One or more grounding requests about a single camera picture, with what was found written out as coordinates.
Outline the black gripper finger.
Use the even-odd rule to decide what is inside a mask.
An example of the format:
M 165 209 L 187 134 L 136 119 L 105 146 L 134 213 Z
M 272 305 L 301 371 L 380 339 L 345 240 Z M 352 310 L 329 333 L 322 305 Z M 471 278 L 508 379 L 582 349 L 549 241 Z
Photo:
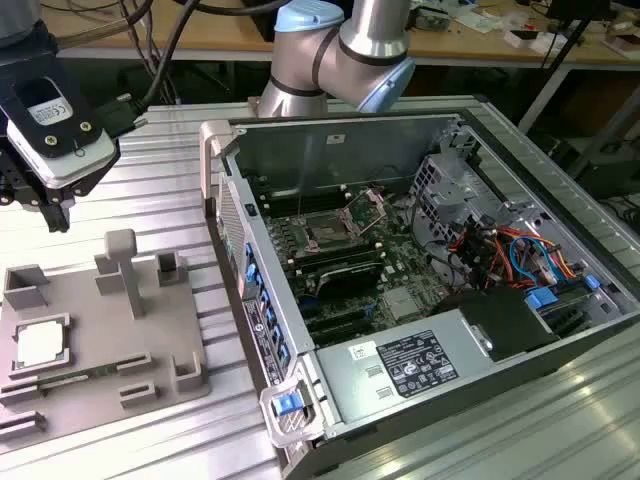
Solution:
M 60 203 L 43 201 L 39 206 L 50 233 L 66 233 L 69 230 L 69 210 Z

